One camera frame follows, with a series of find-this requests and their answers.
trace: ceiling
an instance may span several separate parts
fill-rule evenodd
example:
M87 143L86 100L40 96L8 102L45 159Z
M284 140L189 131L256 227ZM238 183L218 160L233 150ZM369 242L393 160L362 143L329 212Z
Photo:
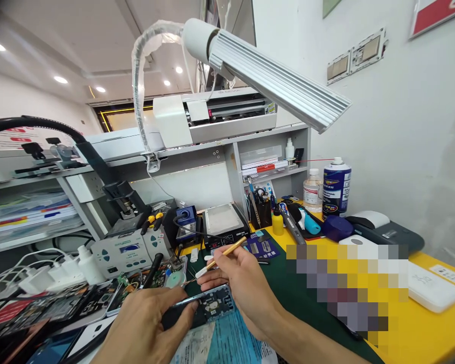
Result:
M217 2L222 24L228 0ZM0 52L0 73L83 104L131 99L136 38L159 19L185 23L200 18L205 4L206 0L2 1L0 44L7 51ZM254 44L250 0L232 0L227 29ZM163 44L147 59L147 98L190 92L181 46ZM187 65L194 78L196 61L188 53ZM177 66L182 74L175 71ZM68 83L58 83L54 76ZM98 86L106 92L98 92Z

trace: hand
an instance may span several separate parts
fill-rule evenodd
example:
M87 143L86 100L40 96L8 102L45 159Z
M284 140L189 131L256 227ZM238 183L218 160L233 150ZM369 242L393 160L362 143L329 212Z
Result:
M227 257L222 254L227 248L229 245L214 251L214 260L219 269L208 271L197 279L197 283L203 292L229 283L236 306L249 331L258 340L266 341L265 333L271 318L281 315L285 310L269 287L254 255L238 247Z
M93 364L168 364L192 325L199 303L187 305L177 323L163 331L162 316L187 298L180 288L143 289L128 295Z

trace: person's left hand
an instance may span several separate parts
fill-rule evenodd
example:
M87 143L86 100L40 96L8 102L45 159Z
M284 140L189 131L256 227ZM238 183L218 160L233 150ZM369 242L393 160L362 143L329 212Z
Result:
M181 288L142 289L125 300L118 317L92 364L168 364L192 325L199 303L187 305L177 323L167 331L162 316L187 298Z

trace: gold pen-shaped tool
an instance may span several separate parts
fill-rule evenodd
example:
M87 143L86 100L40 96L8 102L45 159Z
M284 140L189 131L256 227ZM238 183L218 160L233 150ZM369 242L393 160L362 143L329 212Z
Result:
M236 241L233 245L231 245L229 248L224 250L222 252L223 255L229 255L231 254L237 247L241 246L246 241L246 237L240 238L238 241ZM207 273L208 270L213 269L216 266L216 261L213 260L210 262L208 265L206 265L204 268L202 268L200 271L196 273L196 279L199 279L202 277L204 274Z

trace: green mat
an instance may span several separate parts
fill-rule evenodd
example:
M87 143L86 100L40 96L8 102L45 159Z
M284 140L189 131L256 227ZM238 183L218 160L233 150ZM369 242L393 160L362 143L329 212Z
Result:
M309 290L306 287L306 275L297 275L293 271L293 265L288 264L285 251L276 243L280 255L272 258L269 265L261 265L264 275L273 290L274 294L282 306L300 320L308 323L324 335L337 341L347 349L355 352L365 360L380 364L384 363L379 356L364 341L356 341L339 323L338 319L327 311L327 304L318 303L316 300L316 290ZM199 252L199 260L190 263L188 257L188 268L200 271L205 266L203 256L206 250ZM189 272L187 280L194 277ZM186 287L189 296L194 296L201 292L200 286L192 282Z

